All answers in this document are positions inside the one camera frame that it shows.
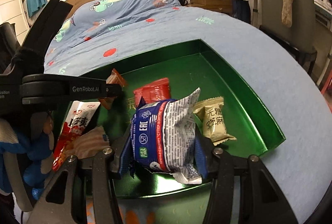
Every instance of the red snack wrapper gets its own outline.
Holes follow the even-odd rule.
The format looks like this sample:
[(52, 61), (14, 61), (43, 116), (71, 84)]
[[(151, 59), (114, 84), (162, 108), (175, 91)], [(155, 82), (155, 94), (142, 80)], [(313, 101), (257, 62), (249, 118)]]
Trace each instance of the red snack wrapper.
[[(107, 84), (119, 84), (122, 87), (127, 85), (126, 80), (117, 72), (116, 69), (112, 70), (111, 75), (106, 79)], [(98, 99), (103, 107), (107, 110), (111, 108), (111, 105), (116, 97), (106, 97), (104, 99)]]
[(136, 107), (138, 106), (141, 97), (144, 98), (146, 103), (170, 99), (169, 80), (168, 78), (161, 78), (135, 89), (134, 94)]
[(66, 154), (63, 152), (73, 149), (73, 141), (82, 135), (99, 105), (99, 101), (73, 101), (54, 150), (54, 171), (66, 160)]

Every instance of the dark blue bag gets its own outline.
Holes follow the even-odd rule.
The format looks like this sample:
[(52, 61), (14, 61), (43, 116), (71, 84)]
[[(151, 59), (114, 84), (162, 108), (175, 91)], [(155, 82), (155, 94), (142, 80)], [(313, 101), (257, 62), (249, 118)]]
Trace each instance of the dark blue bag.
[(232, 0), (233, 17), (243, 22), (250, 24), (251, 12), (249, 1), (247, 0)]

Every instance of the red and white snack bag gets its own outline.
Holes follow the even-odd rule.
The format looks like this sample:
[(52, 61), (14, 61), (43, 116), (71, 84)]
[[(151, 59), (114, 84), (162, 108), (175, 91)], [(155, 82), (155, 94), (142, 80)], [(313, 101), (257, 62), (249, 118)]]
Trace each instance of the red and white snack bag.
[(66, 160), (64, 151), (73, 149), (73, 142), (82, 135), (99, 105), (99, 101), (73, 101), (54, 150), (54, 171)]
[(146, 103), (170, 99), (169, 80), (168, 78), (161, 78), (135, 89), (134, 94), (136, 107), (138, 106), (141, 97), (144, 98)]

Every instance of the blue snack wrapper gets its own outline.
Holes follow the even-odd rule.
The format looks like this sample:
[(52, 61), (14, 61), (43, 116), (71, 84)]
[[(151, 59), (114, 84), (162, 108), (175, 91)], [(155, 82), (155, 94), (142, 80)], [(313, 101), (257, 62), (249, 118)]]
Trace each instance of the blue snack wrapper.
[(182, 184), (200, 184), (193, 167), (195, 121), (193, 107), (200, 88), (180, 100), (145, 104), (133, 115), (131, 141), (135, 161), (151, 172), (170, 173)]

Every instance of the orange snack wrapper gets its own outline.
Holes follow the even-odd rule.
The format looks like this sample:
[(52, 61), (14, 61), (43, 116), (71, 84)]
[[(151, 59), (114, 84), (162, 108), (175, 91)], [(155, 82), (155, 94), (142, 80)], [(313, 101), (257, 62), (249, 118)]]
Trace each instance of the orange snack wrapper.
[[(127, 85), (126, 80), (117, 72), (116, 69), (112, 70), (111, 75), (106, 79), (107, 84), (119, 84), (122, 87)], [(98, 99), (103, 107), (109, 110), (112, 106), (112, 103), (116, 97), (106, 97), (103, 99)]]

